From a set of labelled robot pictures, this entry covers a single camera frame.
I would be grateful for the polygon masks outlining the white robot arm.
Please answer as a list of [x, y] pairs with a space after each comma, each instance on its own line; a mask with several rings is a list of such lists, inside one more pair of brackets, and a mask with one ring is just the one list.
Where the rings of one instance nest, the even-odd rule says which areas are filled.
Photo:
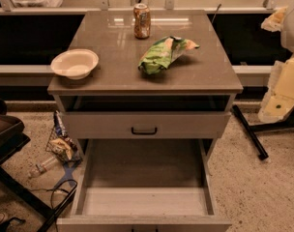
[[285, 62], [276, 61], [272, 67], [268, 91], [258, 112], [261, 122], [275, 123], [283, 120], [294, 108], [294, 1], [265, 18], [261, 28], [280, 31], [281, 46], [292, 53]]

